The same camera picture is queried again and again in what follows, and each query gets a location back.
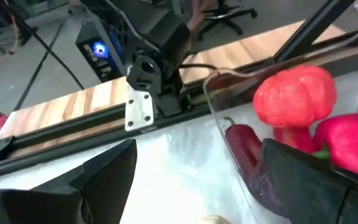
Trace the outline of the red lobed tomato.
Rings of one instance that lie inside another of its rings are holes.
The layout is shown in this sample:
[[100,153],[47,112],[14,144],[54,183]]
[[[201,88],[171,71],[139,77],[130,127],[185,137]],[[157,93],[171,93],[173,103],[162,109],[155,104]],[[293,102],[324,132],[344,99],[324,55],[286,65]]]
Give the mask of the red lobed tomato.
[[308,127],[330,115],[336,100],[335,82],[328,71],[300,65],[266,79],[255,92],[253,107],[265,124]]

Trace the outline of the black office chair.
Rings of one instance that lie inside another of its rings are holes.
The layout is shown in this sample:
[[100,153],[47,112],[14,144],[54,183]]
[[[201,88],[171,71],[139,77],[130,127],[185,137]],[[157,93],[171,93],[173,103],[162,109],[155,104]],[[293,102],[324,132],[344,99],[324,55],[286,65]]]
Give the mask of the black office chair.
[[232,21],[233,18],[250,14],[251,18],[258,16],[254,8],[246,9],[241,6],[228,6],[226,0],[218,0],[218,7],[216,9],[203,11],[204,19],[209,20],[210,23],[203,27],[197,34],[199,41],[203,40],[203,36],[207,31],[216,27],[218,24],[224,24],[234,30],[237,35],[242,35],[243,30],[236,23]]

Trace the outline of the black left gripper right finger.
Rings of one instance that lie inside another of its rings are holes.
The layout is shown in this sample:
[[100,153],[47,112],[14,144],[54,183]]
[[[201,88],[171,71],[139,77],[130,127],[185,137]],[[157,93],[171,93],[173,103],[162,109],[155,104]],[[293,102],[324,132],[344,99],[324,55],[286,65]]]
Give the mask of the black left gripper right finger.
[[358,174],[274,139],[263,159],[292,224],[358,224]]

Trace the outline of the wooden board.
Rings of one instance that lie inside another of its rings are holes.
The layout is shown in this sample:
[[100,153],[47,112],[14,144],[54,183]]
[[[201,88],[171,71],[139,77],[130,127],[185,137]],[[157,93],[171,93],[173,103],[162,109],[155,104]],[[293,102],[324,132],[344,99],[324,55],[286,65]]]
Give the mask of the wooden board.
[[[222,46],[204,50],[185,59],[185,63],[206,63],[237,68],[273,56],[302,25],[298,21]],[[126,102],[124,77],[96,85],[54,100],[12,112],[0,130],[0,139],[37,131],[86,114]]]

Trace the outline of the person's leg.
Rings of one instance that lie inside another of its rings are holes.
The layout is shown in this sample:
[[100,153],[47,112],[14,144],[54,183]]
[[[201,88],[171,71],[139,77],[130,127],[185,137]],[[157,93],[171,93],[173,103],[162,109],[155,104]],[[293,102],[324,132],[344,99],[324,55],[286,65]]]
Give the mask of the person's leg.
[[192,15],[187,23],[190,31],[194,31],[204,18],[204,11],[210,10],[217,5],[217,0],[192,0]]

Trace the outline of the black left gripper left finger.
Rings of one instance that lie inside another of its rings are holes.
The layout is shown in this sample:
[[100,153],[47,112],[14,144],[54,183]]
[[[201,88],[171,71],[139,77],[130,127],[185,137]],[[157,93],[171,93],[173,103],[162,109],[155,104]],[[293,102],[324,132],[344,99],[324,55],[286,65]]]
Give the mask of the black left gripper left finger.
[[127,139],[33,189],[0,189],[0,224],[119,224],[136,162]]

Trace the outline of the clear plastic basket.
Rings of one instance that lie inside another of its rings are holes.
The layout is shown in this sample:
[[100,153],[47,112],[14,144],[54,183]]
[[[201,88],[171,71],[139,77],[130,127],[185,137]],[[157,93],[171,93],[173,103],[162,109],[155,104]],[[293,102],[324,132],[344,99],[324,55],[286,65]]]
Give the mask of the clear plastic basket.
[[[329,148],[324,146],[322,150],[317,150],[313,143],[313,136],[317,125],[323,120],[342,114],[358,113],[358,72],[348,73],[336,78],[333,77],[333,79],[336,87],[337,100],[331,114],[324,119],[315,121],[308,127],[278,128],[265,124],[259,119],[253,107],[253,99],[258,87],[261,86],[264,81],[258,85],[255,92],[250,95],[241,87],[235,88],[233,96],[224,96],[221,99],[216,99],[213,96],[212,89],[205,92],[207,94],[211,112],[217,122],[222,138],[226,143],[229,157],[233,162],[236,171],[239,173],[241,182],[245,185],[247,191],[247,186],[242,179],[239,168],[235,163],[224,136],[225,130],[230,126],[230,122],[225,121],[224,117],[227,116],[232,118],[237,124],[246,124],[250,126],[261,141],[264,139],[274,139],[301,152],[315,156],[318,159],[326,160],[331,164]],[[292,224],[288,216],[281,217],[270,210],[267,210],[256,201],[253,196],[251,196],[249,191],[248,193],[248,213],[259,224]]]

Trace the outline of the beige garlic bulb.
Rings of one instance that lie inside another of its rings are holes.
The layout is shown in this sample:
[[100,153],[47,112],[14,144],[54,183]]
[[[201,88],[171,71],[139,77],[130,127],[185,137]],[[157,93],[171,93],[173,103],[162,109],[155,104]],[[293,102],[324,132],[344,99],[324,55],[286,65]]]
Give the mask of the beige garlic bulb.
[[231,224],[227,219],[220,215],[208,215],[201,218],[201,224]]

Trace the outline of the silver mounting bracket plate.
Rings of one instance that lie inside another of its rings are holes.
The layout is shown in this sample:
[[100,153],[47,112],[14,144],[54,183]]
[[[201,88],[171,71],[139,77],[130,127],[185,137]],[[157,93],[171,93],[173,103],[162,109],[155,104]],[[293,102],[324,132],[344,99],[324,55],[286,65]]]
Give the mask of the silver mounting bracket plate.
[[149,92],[127,89],[125,130],[134,131],[154,123],[154,106]]

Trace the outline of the dark red chili pepper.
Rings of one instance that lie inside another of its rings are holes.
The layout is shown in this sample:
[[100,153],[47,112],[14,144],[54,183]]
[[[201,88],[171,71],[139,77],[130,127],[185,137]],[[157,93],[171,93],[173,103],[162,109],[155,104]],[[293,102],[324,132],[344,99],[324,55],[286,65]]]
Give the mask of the dark red chili pepper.
[[262,141],[250,126],[237,124],[227,116],[224,120],[230,122],[224,136],[251,196],[267,210],[281,217],[287,217],[287,210],[274,194],[267,174]]

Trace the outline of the black diagonal frame post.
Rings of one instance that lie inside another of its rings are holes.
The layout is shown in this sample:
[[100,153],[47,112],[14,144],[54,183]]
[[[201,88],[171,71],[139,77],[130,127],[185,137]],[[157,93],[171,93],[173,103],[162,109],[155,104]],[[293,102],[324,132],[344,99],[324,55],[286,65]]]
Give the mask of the black diagonal frame post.
[[327,0],[311,17],[302,23],[295,33],[273,56],[275,62],[283,62],[304,54],[313,42],[355,0]]

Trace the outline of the red bell pepper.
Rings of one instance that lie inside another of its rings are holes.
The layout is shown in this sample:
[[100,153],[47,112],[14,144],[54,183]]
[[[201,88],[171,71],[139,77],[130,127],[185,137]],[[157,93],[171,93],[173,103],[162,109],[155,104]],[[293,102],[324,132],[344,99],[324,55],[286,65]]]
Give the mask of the red bell pepper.
[[331,164],[358,174],[358,113],[323,120],[316,127],[313,143],[319,151],[329,148]]

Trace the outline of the black box with blue light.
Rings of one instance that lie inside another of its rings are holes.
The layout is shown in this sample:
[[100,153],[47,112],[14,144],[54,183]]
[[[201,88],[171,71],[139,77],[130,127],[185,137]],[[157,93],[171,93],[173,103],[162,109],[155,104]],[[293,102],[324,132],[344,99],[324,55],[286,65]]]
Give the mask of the black box with blue light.
[[75,44],[102,83],[122,77],[93,21],[82,23]]

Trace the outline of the black frame rail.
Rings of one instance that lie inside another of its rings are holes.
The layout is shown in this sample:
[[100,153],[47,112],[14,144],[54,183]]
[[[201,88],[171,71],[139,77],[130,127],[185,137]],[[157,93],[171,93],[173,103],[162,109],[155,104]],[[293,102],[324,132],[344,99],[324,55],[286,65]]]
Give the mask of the black frame rail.
[[[205,79],[198,90],[212,89],[212,94],[216,99],[233,96],[237,87],[244,88],[250,95],[268,77],[298,65],[316,65],[334,76],[354,72],[358,70],[358,44],[331,46],[274,65],[262,63],[242,70],[216,70]],[[0,158],[0,176],[129,138],[142,132],[204,116],[211,111],[207,107],[207,101],[207,94],[198,95],[192,100],[191,108],[169,117],[154,115],[154,123],[151,126],[134,131],[125,130],[125,106],[120,104],[18,138],[15,137],[12,149],[5,157]]]

